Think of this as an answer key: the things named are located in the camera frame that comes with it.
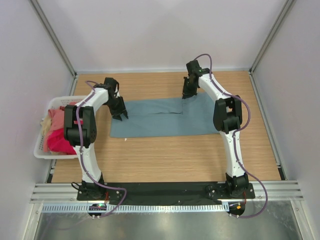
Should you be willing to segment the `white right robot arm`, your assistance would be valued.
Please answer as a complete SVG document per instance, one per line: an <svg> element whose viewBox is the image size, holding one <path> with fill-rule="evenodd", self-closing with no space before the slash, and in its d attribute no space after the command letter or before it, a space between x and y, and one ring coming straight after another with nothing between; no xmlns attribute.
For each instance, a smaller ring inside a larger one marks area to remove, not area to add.
<svg viewBox="0 0 320 240"><path fill-rule="evenodd" d="M203 89L214 101L213 125L222 137L227 160L225 192L231 198L240 198L249 187L240 145L242 102L239 96L226 91L208 68L188 71L182 97L195 96L198 88Z"/></svg>

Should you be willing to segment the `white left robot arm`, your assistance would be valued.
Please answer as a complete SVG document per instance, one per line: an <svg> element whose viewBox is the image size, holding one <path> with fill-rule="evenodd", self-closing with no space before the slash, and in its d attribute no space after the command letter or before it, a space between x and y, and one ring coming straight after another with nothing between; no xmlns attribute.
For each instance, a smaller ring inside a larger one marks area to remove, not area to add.
<svg viewBox="0 0 320 240"><path fill-rule="evenodd" d="M86 83L91 87L90 94L75 105L65 106L63 122L64 139L73 147L82 171L81 185L75 187L80 201L101 200L107 194L94 146L97 111L106 105L113 119L121 121L122 116L129 117L117 80L107 77L104 83Z"/></svg>

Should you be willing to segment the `blue-grey t shirt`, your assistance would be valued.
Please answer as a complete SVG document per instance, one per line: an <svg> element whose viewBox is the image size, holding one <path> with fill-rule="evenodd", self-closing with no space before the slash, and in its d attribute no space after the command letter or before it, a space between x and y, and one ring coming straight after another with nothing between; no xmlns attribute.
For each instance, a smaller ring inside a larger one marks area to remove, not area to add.
<svg viewBox="0 0 320 240"><path fill-rule="evenodd" d="M215 103L205 92L182 99L161 98L125 103L128 118L113 119L112 138L176 137L218 134Z"/></svg>

